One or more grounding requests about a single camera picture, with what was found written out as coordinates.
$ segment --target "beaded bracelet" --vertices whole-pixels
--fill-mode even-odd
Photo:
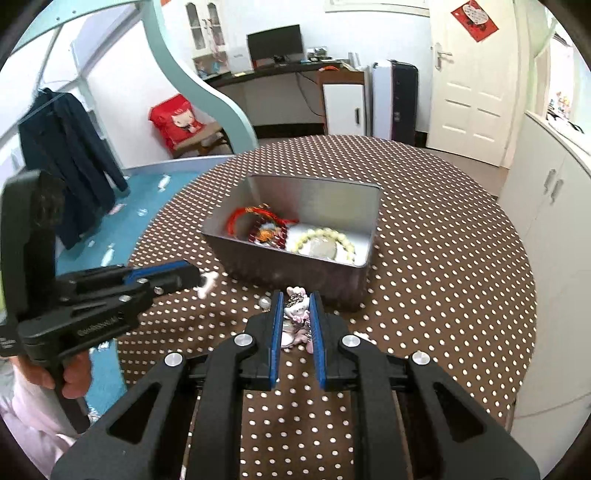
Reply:
[[[337,230],[332,230],[330,228],[319,228],[316,230],[309,229],[306,233],[298,238],[291,251],[299,253],[306,242],[312,240],[313,238],[322,236],[332,238],[337,243],[341,244],[341,246],[347,252],[347,261],[353,263],[355,260],[355,246],[347,239],[344,233],[340,233]]]

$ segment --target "silver bolt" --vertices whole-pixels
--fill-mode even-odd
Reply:
[[[238,346],[247,346],[252,343],[252,337],[247,333],[241,333],[240,335],[236,335],[234,337],[234,343]]]
[[[341,342],[343,342],[343,345],[345,346],[354,347],[359,346],[361,343],[361,338],[359,338],[357,335],[345,335]]]
[[[413,353],[413,362],[417,365],[427,365],[431,361],[431,357],[428,353],[417,350]]]
[[[180,365],[183,361],[183,356],[180,353],[174,352],[169,353],[166,358],[164,358],[164,363],[167,364],[169,367],[176,367]]]

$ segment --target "white cabinet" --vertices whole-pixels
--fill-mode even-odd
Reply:
[[[326,129],[329,135],[365,135],[365,90],[363,85],[323,85]]]
[[[526,116],[514,162],[498,200],[522,240],[550,194],[565,156],[560,142]]]
[[[544,478],[560,461],[584,426],[591,398],[539,415],[515,419],[511,435],[535,460]]]
[[[591,178],[567,153],[524,239],[538,319],[534,357],[518,396],[520,415],[591,392],[589,206]]]
[[[527,113],[499,197],[524,244],[537,294],[535,349],[517,395],[512,434],[543,475],[589,416],[589,165],[588,155]],[[515,360],[525,363],[524,357]]]

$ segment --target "computer monitor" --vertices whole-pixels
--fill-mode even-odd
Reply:
[[[304,53],[299,25],[273,28],[248,35],[248,50],[253,62],[262,59],[280,59],[287,55]]]

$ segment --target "round table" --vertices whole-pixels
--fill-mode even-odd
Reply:
[[[242,331],[270,292],[229,278],[200,236],[204,219],[250,173],[377,183],[382,187],[368,294],[338,312],[384,352],[428,352],[490,414],[505,422],[535,340],[534,279],[519,237],[495,199],[458,168],[418,148],[371,137],[318,136],[237,155],[179,192],[138,241],[136,266],[185,259],[221,273],[211,297],[161,297],[119,339],[121,370],[135,383],[167,352],[211,351]],[[282,353],[270,393],[246,393],[244,477],[351,479],[345,393],[324,393],[312,356]]]

